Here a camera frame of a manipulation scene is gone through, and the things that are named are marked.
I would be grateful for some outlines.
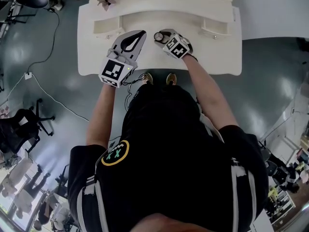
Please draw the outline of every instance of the white cable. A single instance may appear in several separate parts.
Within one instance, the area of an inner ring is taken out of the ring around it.
[[[74,111],[72,111],[70,108],[67,108],[67,107],[66,107],[64,104],[62,104],[61,102],[56,101],[50,94],[48,94],[48,93],[42,88],[42,86],[40,85],[40,83],[39,83],[38,79],[35,77],[35,75],[34,75],[34,74],[32,74],[32,75],[33,75],[34,79],[37,81],[37,83],[38,83],[39,87],[41,88],[41,90],[43,90],[43,92],[44,92],[46,95],[48,95],[48,96],[49,96],[50,98],[52,98],[55,102],[57,102],[57,103],[59,103],[60,105],[62,105],[65,109],[67,109],[68,111],[70,111],[70,112],[73,113],[74,115],[76,115],[76,116],[78,116],[79,118],[82,118],[83,120],[89,122],[88,119],[84,118],[83,116],[78,115],[77,113],[75,113]]]
[[[23,77],[24,77],[25,75],[26,75],[26,73],[24,73],[24,74],[22,75],[22,77],[19,79],[19,81],[18,81],[18,82],[15,84],[15,86],[12,88],[12,90],[11,90],[10,93],[9,93],[9,95],[8,95],[8,96],[6,97],[6,99],[5,99],[6,101],[8,100],[8,98],[9,98],[9,96],[11,95],[11,93],[13,92],[13,90],[16,88],[16,86],[20,83],[20,81],[23,79]],[[62,104],[61,102],[56,101],[50,94],[48,94],[48,93],[42,88],[42,86],[40,85],[40,83],[39,83],[38,79],[35,77],[35,75],[34,75],[34,74],[32,74],[32,75],[33,75],[34,79],[37,81],[37,83],[38,83],[39,87],[41,88],[41,90],[43,90],[43,92],[44,92],[46,95],[48,95],[50,98],[52,98],[53,101],[55,101],[55,102],[59,103],[60,105],[62,105],[65,109],[67,109],[68,111],[70,111],[71,113],[73,113],[75,116],[78,116],[79,118],[82,118],[83,120],[89,122],[88,119],[84,118],[83,116],[78,115],[77,113],[75,113],[74,111],[72,111],[70,108],[67,108],[67,107],[66,107],[64,104]]]

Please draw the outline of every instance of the yellow circle logo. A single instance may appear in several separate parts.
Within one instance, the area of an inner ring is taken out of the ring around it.
[[[129,148],[129,142],[127,140],[122,140],[107,155],[102,157],[101,162],[105,166],[113,166],[126,158]]]

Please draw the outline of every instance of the foot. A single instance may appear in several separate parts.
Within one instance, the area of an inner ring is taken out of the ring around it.
[[[166,85],[176,85],[176,84],[177,84],[176,74],[170,73],[166,78]]]
[[[153,85],[154,84],[154,79],[150,75],[150,73],[146,72],[145,76],[146,76],[146,78],[143,80],[143,84],[146,84],[147,82],[149,82],[151,85]]]
[[[60,11],[63,8],[62,0],[58,0],[58,3],[54,6],[54,8]]]
[[[40,165],[38,165],[38,172],[43,173],[42,167]]]

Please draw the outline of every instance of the hair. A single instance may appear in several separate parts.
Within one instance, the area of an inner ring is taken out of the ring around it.
[[[42,230],[42,224],[40,223],[39,220],[35,220],[35,221],[34,221],[33,227],[34,227],[37,231],[41,231],[41,230]]]
[[[288,185],[287,189],[291,192],[291,193],[297,193],[299,191],[299,185],[297,183],[294,183],[293,185]]]
[[[9,196],[9,192],[8,192],[6,189],[3,189],[3,190],[2,190],[2,196],[3,196],[4,198],[6,198],[7,196]]]
[[[19,219],[23,219],[23,211],[21,209],[18,208],[18,210],[16,211],[16,216]]]

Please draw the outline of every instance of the gray floor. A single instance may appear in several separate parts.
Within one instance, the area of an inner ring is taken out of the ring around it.
[[[80,76],[77,69],[78,8],[86,0],[64,1],[65,7],[58,13],[60,27],[54,52],[46,63],[34,65],[31,70],[42,87],[56,100],[90,118],[102,83],[96,75]],[[39,10],[26,24],[16,24],[10,28],[0,45],[0,68],[4,71],[5,84],[0,101],[4,101],[30,63],[48,56],[56,24],[55,14]],[[246,132],[261,137],[293,99],[303,79],[304,66],[301,63],[306,60],[309,60],[308,54],[300,52],[292,38],[244,41],[241,75],[217,75],[214,79],[225,94],[240,126]],[[169,70],[151,73],[156,83],[163,84]],[[140,74],[134,73],[130,80]],[[178,84],[195,97],[187,71],[176,71],[176,74]],[[135,92],[139,85],[133,86],[132,91]],[[121,132],[126,95],[127,87],[121,87],[116,92],[112,138]],[[55,121],[46,124],[48,129],[52,126],[55,134],[47,137],[40,132],[41,141],[31,156],[46,171],[51,171],[52,177],[56,177],[69,162],[71,148],[85,143],[87,122],[47,97],[34,78],[21,81],[9,98],[9,104],[15,109],[28,108],[37,98],[43,98],[41,113],[44,116],[56,116]]]

